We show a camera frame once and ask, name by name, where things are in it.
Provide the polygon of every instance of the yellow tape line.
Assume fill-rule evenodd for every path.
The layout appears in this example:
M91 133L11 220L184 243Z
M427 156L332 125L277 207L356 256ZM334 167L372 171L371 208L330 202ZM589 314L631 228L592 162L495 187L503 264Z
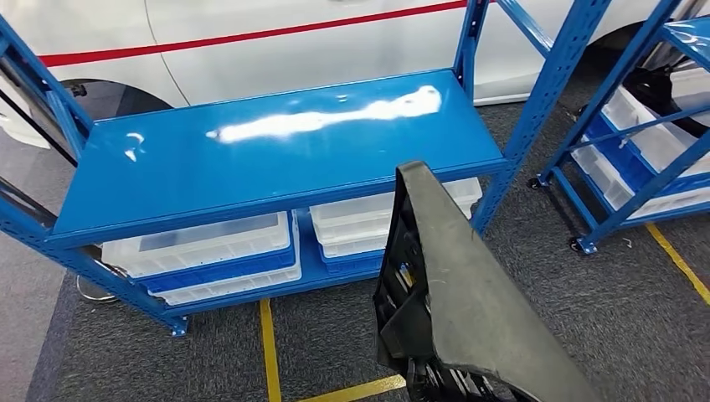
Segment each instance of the yellow tape line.
M261 342L264 345L264 365L266 366L266 386L269 390L269 402L281 402L279 386L279 364L276 361L276 340L274 339L274 321L271 319L269 299L259 301L261 316Z
M378 379L365 384L355 385L354 387L340 389L328 394L314 396L313 398L303 399L301 402L350 402L381 394L392 389L399 389L405 386L404 379L400 375L393 375L386 379Z
M655 224L646 224L646 229L648 229L649 232L651 232L651 236L653 236L654 239L656 239L656 242L658 245L661 246L663 250L666 251L666 253L671 257L671 260L677 265L678 269L687 276L687 278L690 280L692 283L692 286L695 288L695 290L700 294L702 299L710 305L710 291L707 289L704 283L700 280L700 278L695 275L695 272L693 272L690 269L690 266L686 264L686 261L683 260L683 258L678 254L676 249L673 248L671 243L668 242L666 237L661 233L660 230L656 227Z

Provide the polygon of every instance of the plastic storage bin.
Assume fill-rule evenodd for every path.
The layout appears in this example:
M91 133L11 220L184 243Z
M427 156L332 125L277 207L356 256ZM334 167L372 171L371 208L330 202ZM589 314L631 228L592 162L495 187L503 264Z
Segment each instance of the plastic storage bin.
M296 213L291 213L293 252L296 263L292 266L276 270L263 271L249 275L237 276L220 281L201 283L194 286L185 286L168 291L149 291L152 296L161 297L171 306L196 302L198 300L209 299L251 291L261 287L279 285L290 281L301 279L301 245L298 237L298 223Z
M687 109L710 102L710 74L704 69L673 73L671 82L673 99L681 108ZM637 126L657 118L623 86L616 90L602 112L618 129ZM692 118L710 126L708 113ZM648 164L656 172L661 172L696 139L672 123L661 123L635 134L631 141ZM680 177L707 172L710 172L710 153L689 167Z
M613 132L612 127L613 125L605 117L596 116L587 129L587 137L599 138L606 136ZM621 139L616 137L594 145L617 169L632 191L639 191L658 174L641 156L641 152L633 142L628 142L622 146ZM708 186L710 186L710 173L693 174L674 179L664 189L659 191L657 196L683 193Z
M338 272L375 271L382 265L384 250L368 251L343 257L327 258L321 248L321 259L331 274Z
M444 188L466 217L470 218L471 205L481 198L481 185L478 179L467 178L444 183ZM383 235L386 237L393 205L394 193L384 193L311 207L316 237L322 245L328 246ZM363 248L356 252L368 251L368 247L363 243Z
M291 243L286 212L109 241L101 259L138 278L282 250Z
M293 266L296 263L293 223L289 226L290 245L282 250L143 276L135 281L144 285L150 292L158 293Z
M587 137L583 136L582 141L588 141ZM612 209L621 208L634 196L635 192L626 184L619 171L594 145L575 149L572 151L572 158L589 175ZM629 219L685 208L708 201L710 201L710 188L698 188L684 193L652 198L636 210Z

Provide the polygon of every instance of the white car body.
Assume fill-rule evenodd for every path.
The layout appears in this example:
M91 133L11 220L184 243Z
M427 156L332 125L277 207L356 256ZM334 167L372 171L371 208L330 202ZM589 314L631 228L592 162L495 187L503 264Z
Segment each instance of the white car body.
M519 0L552 38L572 0ZM179 107L449 67L465 0L0 0L58 80L129 85ZM646 19L613 0L590 43ZM476 52L476 104L527 98L543 58L495 3ZM27 105L6 82L5 90ZM0 104L0 125L47 143Z

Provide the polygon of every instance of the perforated upright post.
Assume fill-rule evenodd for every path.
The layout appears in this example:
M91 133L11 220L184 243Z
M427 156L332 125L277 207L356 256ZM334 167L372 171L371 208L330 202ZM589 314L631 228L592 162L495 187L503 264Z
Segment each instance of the perforated upright post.
M549 56L522 109L503 156L508 166L495 174L474 214L474 228L482 233L490 223L522 161L552 112L589 38L597 28L610 0L575 1L559 30Z

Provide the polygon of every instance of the blue metal shelf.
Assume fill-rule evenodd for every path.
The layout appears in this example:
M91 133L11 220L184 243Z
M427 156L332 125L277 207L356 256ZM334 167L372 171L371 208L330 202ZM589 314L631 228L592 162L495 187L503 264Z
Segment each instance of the blue metal shelf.
M675 121L676 119L706 111L710 108L710 105L694 106L686 111L679 111L669 116L660 117L656 121L645 122L636 127L629 127L623 130L617 130L601 113L602 107L613 95L616 88L621 85L624 77L639 65L641 58L649 53L658 40L665 39L669 41L676 48L694 59L698 65L706 70L710 69L710 49L708 48L710 44L708 42L710 18L696 18L689 21L666 23L679 2L680 0L659 1L651 16L644 22L626 47L609 76L599 86L584 112L582 112L568 135L564 138L560 148L536 177L538 184L543 186L549 185L551 178L559 181L563 192L569 197L572 205L589 226L589 232L575 239L572 244L573 248L586 254L595 252L597 250L595 243L619 228L687 214L696 214L707 211L708 207L710 207L710 203L701 202L689 207L630 219L630 216L635 211L652 198L681 194L708 187L710 173L700 173L687 177L680 177L680 175L710 151L710 132L706 132L698 138L662 172L657 172L644 159L633 142L622 143L622 137L635 131L640 131L654 124ZM580 140L584 134L587 134L589 140L581 142ZM570 153L575 149L589 146L596 146L614 165L626 184L635 192L618 210L612 208L596 183L570 157ZM569 180L563 175L561 167L567 162L571 162L578 169L591 193L606 210L607 216L602 220L598 221L591 214L587 205L584 204L584 201L576 193Z
M299 281L179 307L101 263L93 244L393 191L394 169L413 160L442 181L491 175L471 221L482 232L609 2L576 0L554 44L513 0L504 2L546 61L502 152L472 103L488 1L467 3L451 69L98 122L0 18L3 73L13 73L37 107L54 113L79 161L59 217L0 178L0 229L173 335L187 331L185 314L375 277L374 258L329 272L305 210L298 214Z
M667 23L661 36L697 65L710 70L710 17Z
M444 181L505 165L450 70L99 121L49 242L87 245L393 191L394 166L411 160Z

